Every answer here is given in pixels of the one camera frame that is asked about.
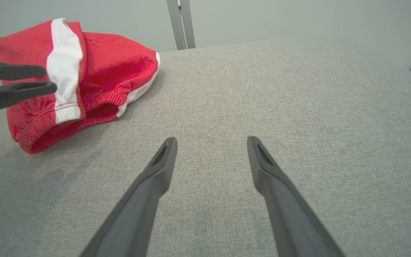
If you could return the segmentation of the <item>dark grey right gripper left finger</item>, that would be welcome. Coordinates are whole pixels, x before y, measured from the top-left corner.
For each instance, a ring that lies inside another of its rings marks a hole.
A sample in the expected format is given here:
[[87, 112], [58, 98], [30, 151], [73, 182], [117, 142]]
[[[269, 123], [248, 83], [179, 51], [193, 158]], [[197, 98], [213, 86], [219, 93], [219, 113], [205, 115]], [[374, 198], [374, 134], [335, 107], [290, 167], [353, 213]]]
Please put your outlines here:
[[159, 199], [167, 192], [177, 140], [167, 138], [87, 244], [82, 257], [145, 257]]

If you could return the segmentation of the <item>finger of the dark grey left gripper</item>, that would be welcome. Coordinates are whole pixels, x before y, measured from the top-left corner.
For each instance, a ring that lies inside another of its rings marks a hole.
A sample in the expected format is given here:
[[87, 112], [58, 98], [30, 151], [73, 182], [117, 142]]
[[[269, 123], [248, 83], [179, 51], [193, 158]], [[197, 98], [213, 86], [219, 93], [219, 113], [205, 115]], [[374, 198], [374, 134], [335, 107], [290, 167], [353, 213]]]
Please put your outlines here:
[[56, 90], [56, 84], [49, 81], [10, 83], [0, 86], [0, 109], [6, 109], [30, 98], [53, 94]]
[[0, 80], [21, 80], [46, 75], [46, 70], [37, 65], [14, 65], [0, 63]]

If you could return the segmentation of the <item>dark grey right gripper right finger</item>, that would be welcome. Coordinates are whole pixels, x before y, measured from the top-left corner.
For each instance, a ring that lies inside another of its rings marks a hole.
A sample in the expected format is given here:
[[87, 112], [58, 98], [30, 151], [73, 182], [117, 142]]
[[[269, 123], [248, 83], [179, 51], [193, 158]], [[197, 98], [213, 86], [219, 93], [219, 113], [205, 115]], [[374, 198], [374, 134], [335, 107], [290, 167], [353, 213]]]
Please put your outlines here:
[[247, 139], [256, 190], [264, 197], [280, 257], [343, 257], [327, 229], [255, 136]]

